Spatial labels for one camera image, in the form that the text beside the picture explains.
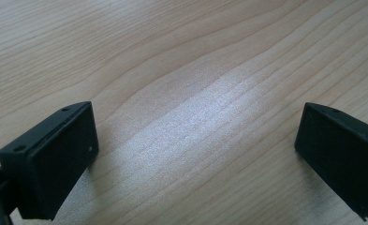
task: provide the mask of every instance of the wood grain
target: wood grain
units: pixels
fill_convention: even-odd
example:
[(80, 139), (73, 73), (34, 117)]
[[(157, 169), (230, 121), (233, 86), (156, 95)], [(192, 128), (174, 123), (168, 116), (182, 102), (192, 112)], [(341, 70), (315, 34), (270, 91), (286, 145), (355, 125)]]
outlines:
[(306, 101), (368, 123), (368, 0), (0, 1), (0, 148), (92, 100), (53, 221), (361, 224), (295, 153)]

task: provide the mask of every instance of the screw hole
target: screw hole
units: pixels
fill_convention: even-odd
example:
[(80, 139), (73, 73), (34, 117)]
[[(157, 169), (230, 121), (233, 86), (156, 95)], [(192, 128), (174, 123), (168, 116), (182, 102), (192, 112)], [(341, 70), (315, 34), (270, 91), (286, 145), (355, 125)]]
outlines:
[(22, 151), (23, 149), (25, 149), (25, 145), (20, 145), (20, 146), (18, 146), (18, 147), (16, 147), (16, 148), (14, 148), (12, 151), (13, 152), (20, 152), (20, 151)]

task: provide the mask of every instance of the light wood surface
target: light wood surface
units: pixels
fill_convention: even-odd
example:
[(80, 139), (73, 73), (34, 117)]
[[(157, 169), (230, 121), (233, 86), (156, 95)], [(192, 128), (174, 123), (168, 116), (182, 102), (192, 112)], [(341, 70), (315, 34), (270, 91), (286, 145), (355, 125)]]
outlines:
[(293, 144), (368, 123), (368, 0), (0, 1), (0, 148), (85, 100), (96, 163), (16, 224), (362, 224)]

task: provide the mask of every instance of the wooden table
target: wooden table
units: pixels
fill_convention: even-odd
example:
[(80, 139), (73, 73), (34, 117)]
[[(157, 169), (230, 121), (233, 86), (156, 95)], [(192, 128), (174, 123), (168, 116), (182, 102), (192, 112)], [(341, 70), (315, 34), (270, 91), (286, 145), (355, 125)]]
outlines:
[(15, 224), (362, 224), (293, 143), (306, 101), (368, 123), (368, 0), (0, 1), (0, 148), (85, 100), (96, 163)]

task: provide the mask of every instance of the table surface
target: table surface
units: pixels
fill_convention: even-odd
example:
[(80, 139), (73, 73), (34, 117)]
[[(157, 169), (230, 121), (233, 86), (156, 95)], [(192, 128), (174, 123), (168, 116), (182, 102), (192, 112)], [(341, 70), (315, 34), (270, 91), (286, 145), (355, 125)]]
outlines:
[(86, 100), (95, 164), (16, 224), (362, 224), (294, 141), (368, 123), (368, 0), (0, 1), (0, 148)]

